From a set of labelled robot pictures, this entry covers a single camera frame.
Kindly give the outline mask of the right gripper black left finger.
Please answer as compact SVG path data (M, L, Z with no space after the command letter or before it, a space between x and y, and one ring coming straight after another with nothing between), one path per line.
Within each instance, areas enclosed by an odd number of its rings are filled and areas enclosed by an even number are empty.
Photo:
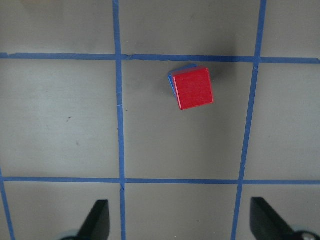
M97 200L76 238L79 240L107 240L111 231L109 201Z

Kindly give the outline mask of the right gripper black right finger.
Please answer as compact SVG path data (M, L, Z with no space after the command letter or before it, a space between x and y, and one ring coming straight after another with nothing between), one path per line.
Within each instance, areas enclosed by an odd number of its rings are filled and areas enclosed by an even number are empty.
M256 240L295 239L295 231L262 197L250 200L249 226Z

